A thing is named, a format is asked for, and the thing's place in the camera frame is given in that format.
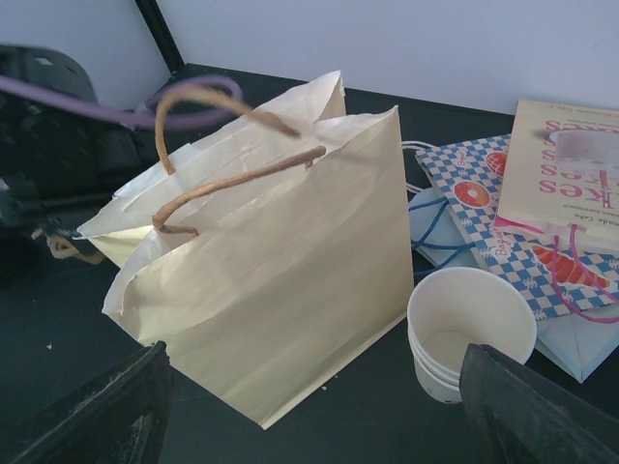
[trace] blue checkered paper bag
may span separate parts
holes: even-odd
[[[460,142],[418,152],[417,160],[434,187],[449,200],[460,229],[475,242],[485,267],[520,291],[536,319],[569,314],[552,288],[553,242],[527,239],[494,227],[509,143],[508,135]],[[581,252],[580,260],[606,291],[619,296],[619,259]],[[559,251],[557,275],[564,298],[580,309],[612,303],[582,275],[568,249]]]

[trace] blue string handle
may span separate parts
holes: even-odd
[[[438,220],[441,218],[441,216],[445,212],[445,209],[449,205],[449,200],[445,198],[437,198],[435,200],[428,201],[427,203],[422,203],[421,205],[413,205],[408,208],[408,211],[411,212],[411,211],[419,210],[422,208],[426,208],[428,206],[433,206],[433,205],[438,205],[438,204],[441,204],[441,207],[436,213],[436,216],[434,216],[434,219],[432,220],[429,227],[427,228],[427,231],[424,233],[421,239],[417,241],[411,241],[411,247],[412,249],[419,248],[419,247],[427,247],[427,248],[434,248],[434,249],[453,249],[454,252],[445,261],[436,265],[434,268],[429,269],[427,271],[419,271],[419,272],[413,273],[413,276],[416,276],[416,277],[427,276],[428,274],[431,274],[434,271],[443,269],[445,266],[451,263],[454,259],[456,259],[462,252],[466,251],[467,249],[471,249],[472,247],[475,246],[475,244],[472,244],[472,243],[466,244],[466,245],[460,245],[460,246],[458,245],[455,245],[455,246],[454,245],[437,245],[437,244],[426,243],[427,237],[436,228],[436,224],[438,223]]]

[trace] donut illustration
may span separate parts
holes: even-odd
[[[490,193],[484,186],[475,182],[458,182],[454,187],[454,193],[460,203],[471,208],[483,208],[490,203]]]
[[[499,177],[503,177],[506,162],[507,153],[505,152],[492,152],[486,157],[487,167]]]

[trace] paper cup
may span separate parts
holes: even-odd
[[[445,382],[446,384],[452,385],[456,388],[459,387],[459,375],[452,375],[450,372],[447,371],[448,369],[445,369],[439,363],[434,362],[433,360],[430,360],[427,356],[423,355],[419,350],[419,346],[417,346],[413,341],[410,328],[408,329],[408,343],[410,344],[410,350],[413,352],[413,356],[415,357],[415,359],[420,360],[420,362],[422,362],[426,366],[426,368],[431,371],[431,374],[434,377],[436,377],[441,382]]]
[[[525,363],[537,336],[533,311],[518,291],[473,268],[443,269],[424,278],[410,297],[407,316],[416,358],[443,383],[459,382],[469,343],[491,345]]]
[[[422,360],[414,355],[413,358],[417,380],[427,394],[441,403],[459,403],[462,401],[459,387],[438,379]]]

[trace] bag handle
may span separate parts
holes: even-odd
[[[306,168],[313,166],[313,161],[320,158],[327,153],[327,149],[322,146],[312,148],[304,153],[295,155],[290,158],[286,158],[270,166],[255,169],[253,171],[244,172],[237,176],[228,177],[220,181],[211,182],[206,186],[194,188],[187,193],[177,196],[169,203],[163,205],[157,213],[153,216],[153,226],[163,234],[190,234],[192,238],[197,237],[199,234],[195,227],[166,225],[165,222],[174,214],[176,210],[186,205],[195,198],[201,196],[210,195],[218,190],[229,189],[231,187],[240,186],[246,182],[259,179],[261,177],[275,174],[276,172],[284,171],[299,164],[304,164]]]
[[[224,92],[215,89],[196,87],[194,85],[179,87],[178,89],[171,90],[163,95],[157,105],[157,114],[155,117],[155,146],[157,147],[157,154],[159,155],[163,168],[168,175],[174,174],[176,169],[170,161],[167,155],[167,149],[165,148],[165,141],[163,139],[163,122],[172,106],[181,101],[205,103],[212,106],[226,108],[238,116],[247,116],[248,118],[257,121],[264,126],[279,131],[285,135],[297,138],[301,137],[301,133],[298,130],[288,126],[276,114],[268,111],[252,109],[243,102],[234,101]]]
[[[575,244],[576,229],[577,229],[577,226],[575,224],[573,224],[572,228],[570,229],[570,250],[572,252],[572,258],[576,262],[576,265],[585,274],[585,276],[589,280],[591,280],[593,282],[593,284],[596,286],[596,288],[598,290],[600,290],[604,295],[609,297],[612,301],[614,301],[616,303],[619,303],[619,299],[617,299],[617,297],[611,295],[610,292],[608,292],[606,289],[604,289],[600,285],[600,283],[598,282],[596,277],[593,275],[593,273],[591,273],[584,266],[584,264],[582,264],[582,261],[580,261],[580,258],[578,257],[578,251],[576,249],[576,244]],[[619,322],[619,316],[616,316],[616,317],[593,317],[593,316],[590,316],[588,314],[585,314],[580,309],[578,309],[575,305],[573,305],[573,304],[571,304],[570,302],[567,301],[567,299],[563,296],[563,293],[561,293],[561,288],[559,288],[559,283],[557,281],[558,280],[557,279],[557,254],[558,254],[558,248],[559,248],[559,237],[555,236],[554,237],[554,247],[552,248],[552,265],[551,265],[550,275],[552,276],[552,288],[554,289],[555,293],[557,294],[557,297],[559,297],[559,300],[561,300],[561,303],[563,303],[563,305],[565,305],[566,308],[569,309],[571,312],[579,315],[580,317],[582,317],[583,319],[586,319],[587,321],[598,322],[600,324],[614,324],[615,322]]]

